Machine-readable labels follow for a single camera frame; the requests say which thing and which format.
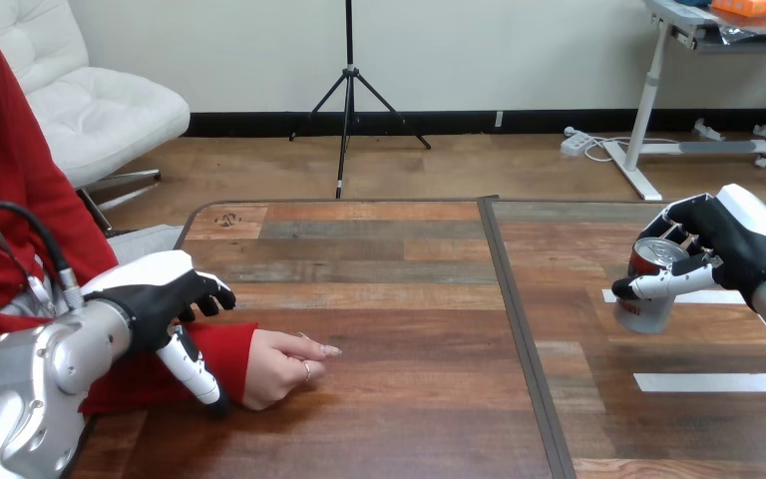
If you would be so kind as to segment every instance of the black baseboard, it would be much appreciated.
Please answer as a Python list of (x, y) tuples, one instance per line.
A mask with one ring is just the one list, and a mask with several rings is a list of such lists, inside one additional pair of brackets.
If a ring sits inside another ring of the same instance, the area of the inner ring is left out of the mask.
[[(286, 137), (304, 125), (305, 112), (193, 113), (187, 137)], [(518, 110), (504, 112), (503, 126), (495, 128), (496, 112), (405, 112), (404, 117), (422, 135), (468, 135), (561, 133), (573, 126), (587, 133), (628, 132), (635, 110)], [(301, 136), (340, 136), (338, 112), (320, 113)], [(648, 131), (688, 132), (698, 118), (722, 132), (751, 132), (766, 123), (766, 109), (743, 110), (654, 110)], [(384, 112), (360, 113), (351, 126), (357, 136), (408, 135), (394, 117)]]

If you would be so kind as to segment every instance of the robotic hand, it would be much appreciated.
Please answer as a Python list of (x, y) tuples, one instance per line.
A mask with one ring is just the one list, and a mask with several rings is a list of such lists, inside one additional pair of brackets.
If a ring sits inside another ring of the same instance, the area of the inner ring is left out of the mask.
[(0, 479), (58, 477), (84, 428), (78, 411), (90, 386), (126, 353), (156, 351), (210, 408), (228, 400), (187, 331), (194, 320), (235, 305), (214, 275), (192, 268), (183, 251), (165, 251), (115, 267), (86, 284), (86, 302), (35, 329), (0, 336)]
[(717, 195), (699, 195), (668, 205), (639, 235), (678, 244), (693, 237), (690, 257), (658, 274), (634, 274), (617, 280), (619, 299), (677, 296), (714, 284), (738, 290), (766, 323), (766, 205), (737, 185)]

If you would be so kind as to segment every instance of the black cable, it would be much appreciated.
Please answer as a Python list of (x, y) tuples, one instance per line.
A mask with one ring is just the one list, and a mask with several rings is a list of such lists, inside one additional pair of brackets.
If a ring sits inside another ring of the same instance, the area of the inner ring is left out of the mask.
[(0, 210), (13, 212), (28, 221), (31, 227), (37, 232), (37, 235), (40, 236), (42, 242), (45, 244), (45, 248), (48, 250), (48, 255), (51, 257), (51, 261), (54, 262), (55, 271), (71, 269), (69, 262), (63, 255), (63, 251), (60, 249), (60, 245), (54, 239), (51, 231), (49, 231), (33, 213), (19, 205), (16, 205), (15, 203), (10, 202), (0, 202)]

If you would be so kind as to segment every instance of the metal can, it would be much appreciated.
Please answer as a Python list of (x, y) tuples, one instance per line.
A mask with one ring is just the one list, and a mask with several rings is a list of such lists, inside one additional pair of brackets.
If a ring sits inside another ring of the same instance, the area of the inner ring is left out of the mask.
[[(668, 239), (642, 238), (635, 242), (629, 256), (627, 272), (659, 274), (675, 261), (688, 258), (688, 252)], [(615, 301), (614, 316), (624, 327), (643, 334), (662, 332), (668, 321), (676, 296), (654, 299)]]

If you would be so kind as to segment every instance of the orange box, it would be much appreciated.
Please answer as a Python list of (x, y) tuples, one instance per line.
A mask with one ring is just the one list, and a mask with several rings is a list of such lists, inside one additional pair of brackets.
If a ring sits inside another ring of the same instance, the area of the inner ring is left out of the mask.
[(712, 8), (745, 17), (766, 17), (766, 0), (713, 0)]

